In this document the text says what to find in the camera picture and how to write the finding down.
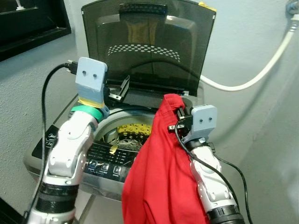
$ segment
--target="washing machine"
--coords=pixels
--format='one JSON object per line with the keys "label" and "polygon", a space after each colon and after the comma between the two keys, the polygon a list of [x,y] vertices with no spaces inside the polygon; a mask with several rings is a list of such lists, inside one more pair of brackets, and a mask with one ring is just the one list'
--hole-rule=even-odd
{"label": "washing machine", "polygon": [[[110,110],[88,151],[83,191],[121,200],[164,94],[180,95],[187,108],[204,104],[199,79],[215,13],[188,0],[100,0],[82,7],[89,57],[108,66],[104,99]],[[75,96],[47,131],[48,150],[77,100]],[[41,145],[37,140],[24,158],[35,178]]]}

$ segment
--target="power cord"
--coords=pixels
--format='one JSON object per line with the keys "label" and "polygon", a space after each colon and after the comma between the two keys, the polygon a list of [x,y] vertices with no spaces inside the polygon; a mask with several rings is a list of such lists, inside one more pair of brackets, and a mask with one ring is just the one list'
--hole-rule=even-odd
{"label": "power cord", "polygon": [[57,72],[61,68],[70,69],[71,64],[70,63],[64,63],[64,64],[60,64],[60,65],[56,66],[47,75],[47,78],[46,78],[46,80],[43,84],[43,91],[42,91],[42,126],[43,126],[42,167],[41,167],[41,172],[40,172],[40,175],[39,175],[39,180],[38,180],[38,183],[37,183],[36,188],[34,190],[34,193],[33,193],[33,196],[32,196],[32,201],[30,203],[29,209],[28,209],[28,211],[24,212],[22,224],[26,224],[28,222],[28,218],[29,218],[30,213],[32,211],[32,208],[33,208],[33,206],[36,202],[38,191],[39,191],[39,189],[41,187],[41,184],[42,184],[43,175],[44,175],[45,167],[46,167],[45,166],[45,162],[46,162],[46,158],[45,158],[45,153],[46,153],[46,150],[45,150],[45,148],[46,148],[46,144],[45,144],[46,143],[46,106],[45,106],[46,89],[47,89],[48,83],[49,83],[50,79],[52,78],[52,76],[54,75],[54,73]]}
{"label": "power cord", "polygon": [[239,172],[239,174],[240,174],[240,176],[241,176],[241,178],[242,178],[242,180],[243,180],[244,195],[245,195],[245,207],[246,207],[246,212],[247,212],[247,218],[248,218],[249,223],[252,224],[252,220],[251,220],[251,216],[250,216],[250,210],[249,210],[249,203],[248,203],[247,184],[246,184],[246,180],[245,180],[245,177],[244,177],[244,175],[243,175],[243,172],[242,172],[237,166],[235,166],[234,164],[232,164],[232,163],[230,163],[230,162],[228,162],[228,161],[226,161],[226,160],[220,158],[220,157],[217,156],[216,154],[214,154],[214,156],[215,156],[218,160],[220,160],[221,162],[228,164],[229,166],[235,168],[235,169]]}
{"label": "power cord", "polygon": [[180,124],[180,122],[178,121],[176,123],[176,125],[174,126],[174,132],[176,134],[176,137],[178,139],[178,142],[180,144],[180,146],[183,148],[183,150],[185,150],[185,152],[192,158],[194,159],[195,161],[199,162],[200,164],[204,165],[205,167],[209,168],[210,170],[214,171],[216,174],[218,174],[222,180],[226,183],[226,185],[228,186],[228,189],[231,191],[232,193],[232,196],[234,197],[235,199],[235,202],[237,203],[237,207],[238,207],[238,210],[239,209],[239,202],[238,202],[238,199],[237,199],[237,196],[234,192],[234,189],[232,188],[232,186],[230,185],[230,183],[228,182],[228,180],[225,178],[225,176],[220,173],[217,169],[215,169],[214,167],[210,166],[209,164],[203,162],[202,160],[200,160],[197,156],[195,156],[194,154],[192,154],[191,152],[189,152],[189,150],[186,148],[186,146],[183,144],[182,140],[180,139],[179,135],[178,135],[178,125]]}

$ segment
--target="black window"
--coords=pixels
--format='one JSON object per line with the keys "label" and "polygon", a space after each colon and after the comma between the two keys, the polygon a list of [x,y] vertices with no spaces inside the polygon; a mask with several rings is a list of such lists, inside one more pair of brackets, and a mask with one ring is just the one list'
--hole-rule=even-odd
{"label": "black window", "polygon": [[21,224],[23,217],[0,198],[0,223],[1,224]]}
{"label": "black window", "polygon": [[63,0],[0,0],[0,61],[70,33]]}

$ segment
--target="black joint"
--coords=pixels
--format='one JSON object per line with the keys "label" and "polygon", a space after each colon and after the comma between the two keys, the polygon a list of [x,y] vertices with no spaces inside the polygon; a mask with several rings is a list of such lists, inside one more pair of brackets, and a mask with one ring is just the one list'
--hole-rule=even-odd
{"label": "black joint", "polygon": [[210,224],[245,224],[235,205],[222,206],[207,213]]}
{"label": "black joint", "polygon": [[74,209],[79,185],[59,186],[42,183],[36,209],[45,213],[63,213]]}

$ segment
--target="white cable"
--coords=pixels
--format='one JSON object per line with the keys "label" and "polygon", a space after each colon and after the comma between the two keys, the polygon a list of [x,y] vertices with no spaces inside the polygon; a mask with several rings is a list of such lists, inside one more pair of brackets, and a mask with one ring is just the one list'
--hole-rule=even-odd
{"label": "white cable", "polygon": [[205,76],[200,76],[200,80],[202,82],[204,82],[205,84],[210,85],[211,87],[214,87],[214,88],[216,88],[218,90],[222,90],[222,91],[228,91],[228,92],[245,90],[245,89],[251,87],[258,81],[260,81],[265,75],[268,74],[268,72],[275,65],[275,63],[278,61],[278,59],[281,57],[281,55],[285,51],[286,47],[290,43],[290,41],[297,29],[297,26],[298,26],[299,14],[295,14],[293,16],[292,20],[294,21],[294,23],[292,24],[290,30],[286,33],[284,40],[280,44],[279,48],[277,49],[277,51],[274,54],[274,56],[272,57],[272,59],[268,62],[266,67],[264,67],[264,69],[257,76],[255,76],[253,79],[251,79],[247,83],[238,85],[238,86],[225,86],[225,85],[218,84]]}

